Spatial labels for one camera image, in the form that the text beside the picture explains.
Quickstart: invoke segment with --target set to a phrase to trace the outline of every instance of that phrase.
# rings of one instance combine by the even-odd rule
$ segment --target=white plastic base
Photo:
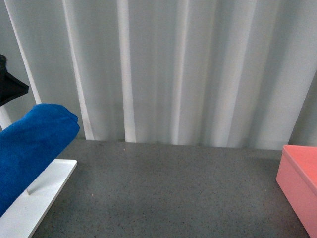
[[[77,165],[55,159],[0,218],[0,237],[30,238]]]

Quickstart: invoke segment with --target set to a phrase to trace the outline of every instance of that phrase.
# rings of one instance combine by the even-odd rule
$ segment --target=curtain fold
[[[0,21],[30,86],[2,129],[45,102],[88,140],[317,146],[315,0],[0,0]]]

